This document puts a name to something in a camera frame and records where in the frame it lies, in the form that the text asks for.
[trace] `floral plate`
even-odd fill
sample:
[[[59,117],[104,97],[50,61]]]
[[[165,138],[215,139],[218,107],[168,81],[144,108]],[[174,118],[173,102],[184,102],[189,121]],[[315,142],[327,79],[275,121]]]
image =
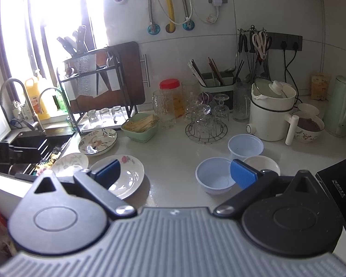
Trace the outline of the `floral plate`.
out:
[[[121,164],[119,179],[109,188],[109,191],[119,199],[131,196],[141,185],[145,169],[141,161],[130,155],[111,155],[99,160],[90,170],[100,168],[112,160],[117,159]]]
[[[89,159],[82,153],[71,153],[59,158],[51,167],[56,177],[73,176],[74,172],[87,169]]]
[[[101,128],[82,137],[78,149],[88,156],[99,156],[115,144],[117,132],[112,128]]]

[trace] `kitchen counter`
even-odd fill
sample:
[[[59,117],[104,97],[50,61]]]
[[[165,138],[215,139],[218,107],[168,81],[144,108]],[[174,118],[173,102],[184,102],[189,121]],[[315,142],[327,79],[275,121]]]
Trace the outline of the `kitchen counter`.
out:
[[[325,102],[313,101],[319,109]],[[185,122],[178,120],[171,129],[160,129],[147,143],[130,140],[118,131],[115,146],[98,157],[89,157],[91,166],[98,160],[115,154],[137,157],[145,167],[145,178],[141,187],[129,198],[128,203],[135,208],[151,207],[196,207],[207,206],[213,210],[217,205],[237,194],[240,188],[235,185],[229,192],[211,196],[204,192],[195,178],[197,165],[209,157],[230,157],[228,140],[240,133],[246,133],[246,123],[230,119],[228,133],[221,141],[212,144],[198,144],[185,135]],[[80,136],[75,135],[64,155],[78,152]],[[300,169],[309,170],[313,175],[346,158],[346,138],[339,139],[323,131],[317,141],[305,144],[293,141],[287,146],[284,140],[264,142],[263,155],[274,159],[283,175],[294,176]],[[0,190],[23,197],[31,184],[0,176]],[[340,238],[335,253],[346,262],[346,232]]]

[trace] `red lid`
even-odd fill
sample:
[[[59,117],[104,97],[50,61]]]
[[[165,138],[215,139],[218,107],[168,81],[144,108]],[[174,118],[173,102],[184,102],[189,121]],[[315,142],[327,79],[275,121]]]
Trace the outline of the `red lid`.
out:
[[[160,89],[174,89],[180,85],[181,83],[178,79],[165,79],[162,82],[160,82],[159,87]]]

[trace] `kitchen sink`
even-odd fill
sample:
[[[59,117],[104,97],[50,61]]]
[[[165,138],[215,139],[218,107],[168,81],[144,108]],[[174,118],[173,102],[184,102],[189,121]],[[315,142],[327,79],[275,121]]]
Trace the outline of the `kitchen sink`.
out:
[[[38,159],[33,159],[24,155],[25,158],[19,158],[17,163],[13,165],[2,164],[0,165],[0,173],[7,175],[16,175],[17,173],[31,175],[17,176],[16,178],[33,181],[36,178],[36,165],[46,163],[50,159],[52,153],[63,152],[74,135],[71,127],[64,128],[51,128],[46,129],[45,134],[39,134],[38,131],[21,132],[17,137],[10,142],[10,145],[15,147],[36,148],[40,152]]]

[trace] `window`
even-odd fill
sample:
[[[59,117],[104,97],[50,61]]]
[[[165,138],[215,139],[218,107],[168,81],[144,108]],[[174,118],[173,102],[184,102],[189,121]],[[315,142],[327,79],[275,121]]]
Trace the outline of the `window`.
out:
[[[40,69],[56,86],[56,68],[70,58],[57,41],[72,38],[79,25],[88,27],[89,48],[107,46],[102,0],[1,0],[1,27],[12,77],[23,82]],[[22,88],[15,84],[24,102]]]

